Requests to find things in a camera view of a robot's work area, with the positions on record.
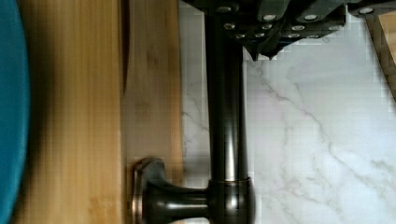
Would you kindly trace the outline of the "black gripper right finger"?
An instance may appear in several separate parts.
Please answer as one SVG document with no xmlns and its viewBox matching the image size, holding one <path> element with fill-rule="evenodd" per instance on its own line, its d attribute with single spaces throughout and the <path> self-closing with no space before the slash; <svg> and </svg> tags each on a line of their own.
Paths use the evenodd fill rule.
<svg viewBox="0 0 396 224">
<path fill-rule="evenodd" d="M 361 18 L 395 10 L 395 0 L 258 0 L 258 20 L 267 33 L 258 52 L 277 55 L 302 38 L 321 38 L 341 29 L 346 13 Z"/>
</svg>

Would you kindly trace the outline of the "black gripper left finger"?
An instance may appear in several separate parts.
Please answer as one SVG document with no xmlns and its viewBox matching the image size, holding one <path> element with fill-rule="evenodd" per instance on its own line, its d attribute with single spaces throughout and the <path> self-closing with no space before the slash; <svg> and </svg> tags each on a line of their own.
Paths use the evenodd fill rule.
<svg viewBox="0 0 396 224">
<path fill-rule="evenodd" d="M 275 0 L 183 0 L 219 24 L 253 60 L 275 56 Z"/>
</svg>

